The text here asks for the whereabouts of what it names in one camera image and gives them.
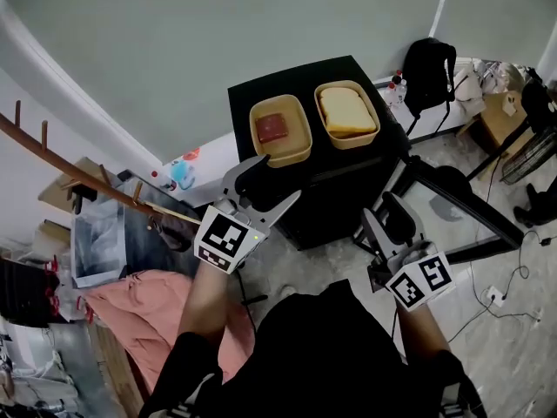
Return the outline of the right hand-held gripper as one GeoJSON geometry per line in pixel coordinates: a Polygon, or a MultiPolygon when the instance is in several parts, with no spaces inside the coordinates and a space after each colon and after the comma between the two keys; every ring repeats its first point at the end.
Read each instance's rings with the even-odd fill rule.
{"type": "Polygon", "coordinates": [[[383,202],[384,225],[371,210],[362,211],[368,241],[389,259],[376,259],[367,268],[368,276],[374,292],[385,288],[406,311],[414,311],[453,286],[453,271],[432,241],[421,242],[425,228],[408,203],[392,192],[383,193],[383,202]]]}

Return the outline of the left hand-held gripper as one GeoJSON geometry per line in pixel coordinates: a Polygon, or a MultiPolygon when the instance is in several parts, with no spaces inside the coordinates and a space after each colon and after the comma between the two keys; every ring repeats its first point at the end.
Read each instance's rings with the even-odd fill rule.
{"type": "Polygon", "coordinates": [[[222,194],[205,211],[194,239],[194,254],[223,273],[233,273],[301,196],[297,190],[267,211],[253,206],[247,190],[267,167],[270,157],[254,156],[229,170],[222,180],[222,194]]]}

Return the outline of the tray with red meat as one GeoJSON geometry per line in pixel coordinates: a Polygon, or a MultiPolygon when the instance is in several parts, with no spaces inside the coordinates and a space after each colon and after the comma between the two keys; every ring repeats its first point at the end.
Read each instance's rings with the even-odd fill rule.
{"type": "Polygon", "coordinates": [[[304,108],[295,96],[279,95],[256,103],[250,110],[249,122],[256,154],[269,155],[270,167],[296,164],[310,156],[311,129],[304,108]],[[257,127],[257,121],[262,118],[272,118],[272,131],[284,136],[262,142],[257,127]]]}

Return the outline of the black fridge cabinet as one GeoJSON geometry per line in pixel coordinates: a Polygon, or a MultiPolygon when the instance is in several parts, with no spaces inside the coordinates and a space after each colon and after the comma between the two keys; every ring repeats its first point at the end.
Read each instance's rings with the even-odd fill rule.
{"type": "Polygon", "coordinates": [[[291,193],[299,199],[276,227],[299,250],[322,246],[353,235],[363,208],[373,206],[399,162],[397,149],[407,145],[383,98],[352,56],[304,64],[237,84],[228,90],[238,157],[255,156],[249,112],[258,102],[290,94],[302,105],[312,134],[308,159],[261,171],[247,190],[259,210],[267,210],[291,193]],[[326,134],[315,101],[322,84],[349,80],[359,84],[379,116],[380,131],[369,145],[339,150],[326,134]]]}

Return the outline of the tray with yellow bread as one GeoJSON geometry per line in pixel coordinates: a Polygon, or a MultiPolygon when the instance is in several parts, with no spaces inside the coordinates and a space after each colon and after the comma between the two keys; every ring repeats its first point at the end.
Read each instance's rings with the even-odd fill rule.
{"type": "Polygon", "coordinates": [[[314,99],[325,133],[336,149],[370,145],[379,134],[379,115],[360,84],[352,80],[321,84],[314,99]]]}

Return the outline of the person's left forearm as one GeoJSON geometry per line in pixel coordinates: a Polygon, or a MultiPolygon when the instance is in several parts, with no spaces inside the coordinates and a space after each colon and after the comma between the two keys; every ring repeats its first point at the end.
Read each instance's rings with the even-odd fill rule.
{"type": "Polygon", "coordinates": [[[227,273],[200,261],[178,326],[178,336],[192,333],[216,350],[225,333],[228,308],[227,273]]]}

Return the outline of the blue plastic toy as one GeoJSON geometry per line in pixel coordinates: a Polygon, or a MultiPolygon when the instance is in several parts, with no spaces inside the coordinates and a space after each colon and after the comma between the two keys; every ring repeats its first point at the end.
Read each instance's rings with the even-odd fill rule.
{"type": "Polygon", "coordinates": [[[182,191],[191,188],[195,183],[194,167],[184,160],[174,160],[171,163],[171,178],[182,191]]]}

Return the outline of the black framed glass door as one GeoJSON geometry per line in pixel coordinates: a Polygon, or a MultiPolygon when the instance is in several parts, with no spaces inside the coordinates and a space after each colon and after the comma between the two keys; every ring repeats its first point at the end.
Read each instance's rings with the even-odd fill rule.
{"type": "Polygon", "coordinates": [[[524,233],[475,194],[458,169],[434,166],[418,156],[401,162],[385,190],[419,216],[425,236],[451,264],[483,260],[520,248],[524,233]]]}

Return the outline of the person's black clothing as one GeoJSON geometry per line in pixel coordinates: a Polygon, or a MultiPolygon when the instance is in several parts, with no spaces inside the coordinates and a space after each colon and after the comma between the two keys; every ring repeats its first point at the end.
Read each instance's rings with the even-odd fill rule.
{"type": "Polygon", "coordinates": [[[293,294],[262,320],[224,377],[216,348],[180,334],[138,418],[487,418],[460,360],[403,361],[350,284],[293,294]]]}

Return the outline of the pink quilt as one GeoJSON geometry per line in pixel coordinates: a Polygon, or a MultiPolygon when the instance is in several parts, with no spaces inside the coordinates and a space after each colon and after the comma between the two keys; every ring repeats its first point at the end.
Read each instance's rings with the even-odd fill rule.
{"type": "MultiPolygon", "coordinates": [[[[87,304],[135,361],[150,391],[178,337],[191,284],[181,273],[151,269],[83,291],[87,304]]],[[[253,347],[247,312],[231,302],[218,352],[225,381],[235,376],[253,347]]]]}

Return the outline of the black backpack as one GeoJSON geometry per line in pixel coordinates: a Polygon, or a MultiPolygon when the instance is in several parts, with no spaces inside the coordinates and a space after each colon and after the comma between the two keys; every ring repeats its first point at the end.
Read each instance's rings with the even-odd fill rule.
{"type": "Polygon", "coordinates": [[[410,136],[424,110],[444,105],[446,114],[434,131],[437,133],[450,113],[450,103],[455,100],[454,69],[457,51],[454,46],[427,37],[412,43],[402,68],[406,80],[404,102],[413,122],[406,130],[410,136]]]}

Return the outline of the beige cloth bag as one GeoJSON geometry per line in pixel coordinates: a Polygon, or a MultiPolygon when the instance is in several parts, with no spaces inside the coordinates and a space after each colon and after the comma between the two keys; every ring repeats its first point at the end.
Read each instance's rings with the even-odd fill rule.
{"type": "Polygon", "coordinates": [[[472,60],[469,60],[454,77],[454,96],[469,118],[485,109],[483,91],[472,60]]]}

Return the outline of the wooden coat rack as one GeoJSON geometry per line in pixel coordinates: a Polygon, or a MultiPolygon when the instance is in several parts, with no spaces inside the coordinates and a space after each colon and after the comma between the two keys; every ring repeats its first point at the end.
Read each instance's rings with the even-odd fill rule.
{"type": "Polygon", "coordinates": [[[20,144],[28,152],[31,152],[35,156],[39,157],[44,162],[54,166],[60,172],[69,176],[71,179],[76,180],[78,184],[83,184],[89,187],[91,190],[102,192],[106,196],[115,199],[116,201],[143,213],[146,216],[160,217],[162,215],[170,215],[177,219],[190,222],[194,225],[200,226],[201,221],[198,219],[191,218],[189,216],[183,215],[179,212],[174,212],[162,206],[153,204],[152,202],[142,201],[139,199],[139,194],[143,187],[141,181],[138,182],[133,196],[128,196],[123,192],[115,189],[111,183],[108,183],[108,179],[105,177],[105,171],[101,170],[103,175],[102,179],[96,178],[94,175],[79,169],[77,166],[66,161],[64,158],[57,155],[54,151],[50,150],[48,147],[48,121],[44,120],[41,124],[41,140],[38,141],[33,138],[30,134],[25,132],[21,128],[21,101],[17,100],[15,109],[14,121],[10,121],[0,112],[0,131],[6,134],[8,137],[12,138],[15,142],[20,144]]]}

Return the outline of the black standing fan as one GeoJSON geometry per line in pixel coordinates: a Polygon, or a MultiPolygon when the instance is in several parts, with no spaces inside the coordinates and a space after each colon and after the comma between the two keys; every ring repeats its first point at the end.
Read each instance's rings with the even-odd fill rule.
{"type": "Polygon", "coordinates": [[[547,88],[539,79],[533,78],[527,82],[521,93],[520,104],[526,113],[524,119],[505,137],[495,152],[467,175],[468,181],[476,178],[495,160],[499,159],[528,128],[532,127],[534,131],[543,130],[554,118],[553,112],[556,105],[547,94],[547,88]]]}

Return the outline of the brown cardboard sheet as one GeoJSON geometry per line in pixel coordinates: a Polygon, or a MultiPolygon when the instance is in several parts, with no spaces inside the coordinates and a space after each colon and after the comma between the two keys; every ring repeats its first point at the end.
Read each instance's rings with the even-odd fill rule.
{"type": "MultiPolygon", "coordinates": [[[[89,158],[83,157],[79,159],[75,166],[92,177],[103,179],[101,167],[89,158]]],[[[79,180],[62,174],[38,195],[38,200],[62,211],[73,213],[75,212],[77,199],[81,196],[82,192],[88,195],[89,198],[92,195],[97,196],[96,191],[83,185],[79,180]]]]}

